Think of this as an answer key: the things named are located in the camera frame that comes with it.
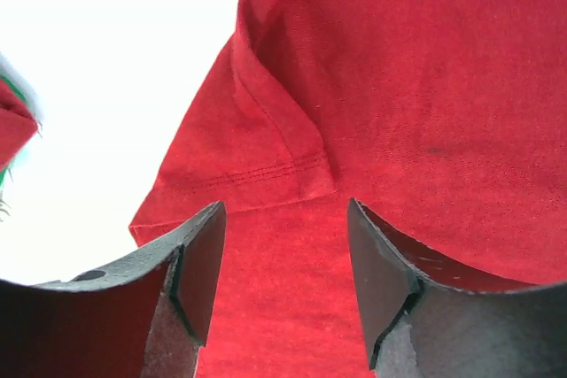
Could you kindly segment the dark red t-shirt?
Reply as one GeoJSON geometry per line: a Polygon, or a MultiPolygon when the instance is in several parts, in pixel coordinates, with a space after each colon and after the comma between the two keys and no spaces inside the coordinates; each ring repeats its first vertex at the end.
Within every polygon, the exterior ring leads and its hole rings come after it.
{"type": "Polygon", "coordinates": [[[201,377],[365,377],[350,198],[464,263],[566,276],[566,0],[239,0],[130,224],[221,200],[201,377]]]}

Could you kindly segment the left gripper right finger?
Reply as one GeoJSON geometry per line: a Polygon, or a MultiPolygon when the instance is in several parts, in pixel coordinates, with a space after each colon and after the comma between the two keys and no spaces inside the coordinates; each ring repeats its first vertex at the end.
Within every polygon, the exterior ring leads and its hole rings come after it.
{"type": "Polygon", "coordinates": [[[563,377],[566,286],[464,265],[358,200],[348,242],[371,371],[380,377],[563,377]]]}

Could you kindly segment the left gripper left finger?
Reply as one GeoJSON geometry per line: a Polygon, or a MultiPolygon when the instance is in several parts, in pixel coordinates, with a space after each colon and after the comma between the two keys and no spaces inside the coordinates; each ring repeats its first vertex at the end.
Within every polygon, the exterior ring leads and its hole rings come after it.
{"type": "Polygon", "coordinates": [[[192,377],[212,317],[222,203],[69,282],[1,284],[4,377],[192,377]]]}

